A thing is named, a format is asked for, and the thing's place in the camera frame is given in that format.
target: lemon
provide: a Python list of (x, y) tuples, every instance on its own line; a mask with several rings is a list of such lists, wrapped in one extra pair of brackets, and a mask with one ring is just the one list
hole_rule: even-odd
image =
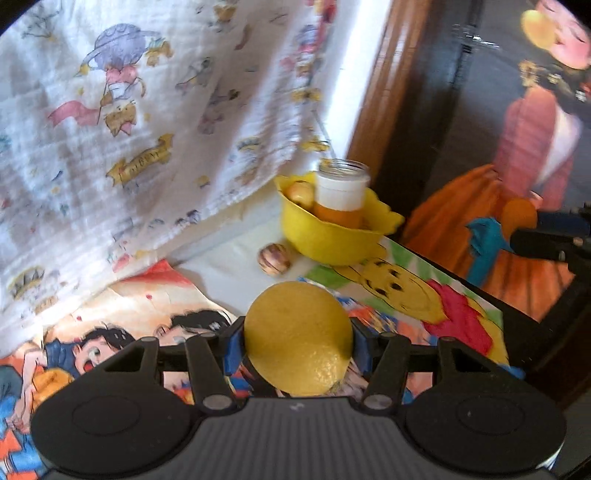
[(244, 321), (259, 375), (290, 395), (322, 395), (343, 379), (353, 351), (347, 313), (326, 290), (284, 282), (265, 290)]

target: glass jar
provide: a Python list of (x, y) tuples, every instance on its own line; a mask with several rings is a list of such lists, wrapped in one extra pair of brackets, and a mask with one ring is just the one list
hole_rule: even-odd
[(369, 181), (367, 165), (353, 160), (323, 160), (316, 174), (312, 213), (325, 222), (361, 228)]

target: orange liquid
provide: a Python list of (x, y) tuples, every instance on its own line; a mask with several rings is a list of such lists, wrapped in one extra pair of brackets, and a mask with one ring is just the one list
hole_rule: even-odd
[(341, 212), (314, 202), (312, 213), (323, 222), (336, 223), (347, 228), (361, 228), (363, 223), (363, 209)]

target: orange skirt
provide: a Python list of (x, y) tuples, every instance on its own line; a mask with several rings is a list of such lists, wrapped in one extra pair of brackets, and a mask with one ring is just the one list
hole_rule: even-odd
[[(505, 195), (493, 165), (475, 168), (416, 208), (401, 242), (466, 278), (473, 261), (466, 225), (476, 218), (497, 217)], [(501, 251), (482, 289), (539, 322), (572, 279), (566, 264)]]

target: yellow bowl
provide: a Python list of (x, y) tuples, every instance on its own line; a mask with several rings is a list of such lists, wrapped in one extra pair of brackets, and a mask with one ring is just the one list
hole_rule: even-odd
[(323, 222), (283, 195), (292, 183), (304, 180), (316, 184), (316, 172), (304, 176), (276, 177), (275, 186), (281, 195), (283, 234), (298, 252), (328, 265), (355, 265), (376, 255), (382, 235), (390, 235), (402, 225), (404, 217), (378, 200), (371, 189), (365, 190), (363, 218), (370, 230), (345, 228)]

